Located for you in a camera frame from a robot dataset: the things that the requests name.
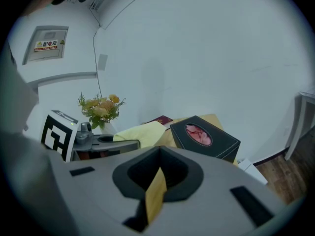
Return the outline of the person's left hand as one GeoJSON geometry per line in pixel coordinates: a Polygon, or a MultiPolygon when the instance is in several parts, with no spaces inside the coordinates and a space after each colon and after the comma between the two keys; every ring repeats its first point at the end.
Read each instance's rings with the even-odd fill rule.
{"type": "Polygon", "coordinates": [[[120,154],[120,151],[99,151],[99,152],[77,152],[80,160],[89,160],[89,159],[97,159],[97,158],[104,158],[113,155],[120,154]]]}

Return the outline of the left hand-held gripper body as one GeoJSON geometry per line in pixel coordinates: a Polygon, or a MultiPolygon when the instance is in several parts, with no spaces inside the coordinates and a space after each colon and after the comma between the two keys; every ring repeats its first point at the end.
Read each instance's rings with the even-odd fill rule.
{"type": "Polygon", "coordinates": [[[59,111],[48,111],[41,129],[40,141],[57,151],[65,162],[74,160],[75,152],[92,150],[93,132],[89,122],[79,122],[59,111]]]}

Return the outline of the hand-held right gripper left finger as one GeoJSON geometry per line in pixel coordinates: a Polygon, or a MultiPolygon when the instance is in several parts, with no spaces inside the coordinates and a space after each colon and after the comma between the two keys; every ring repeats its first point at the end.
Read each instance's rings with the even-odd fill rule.
{"type": "Polygon", "coordinates": [[[158,171],[159,152],[158,147],[148,147],[70,163],[49,152],[57,186],[80,235],[160,234],[159,220],[150,225],[145,206],[146,190],[158,171]]]}

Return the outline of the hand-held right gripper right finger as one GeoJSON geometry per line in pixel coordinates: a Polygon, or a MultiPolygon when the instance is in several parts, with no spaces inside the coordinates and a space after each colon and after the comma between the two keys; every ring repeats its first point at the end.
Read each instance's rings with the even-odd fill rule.
{"type": "Polygon", "coordinates": [[[240,236],[256,228],[231,188],[246,187],[273,215],[285,203],[266,185],[232,163],[179,148],[172,151],[195,161],[203,170],[200,187],[187,199],[164,203],[147,227],[149,236],[240,236]]]}

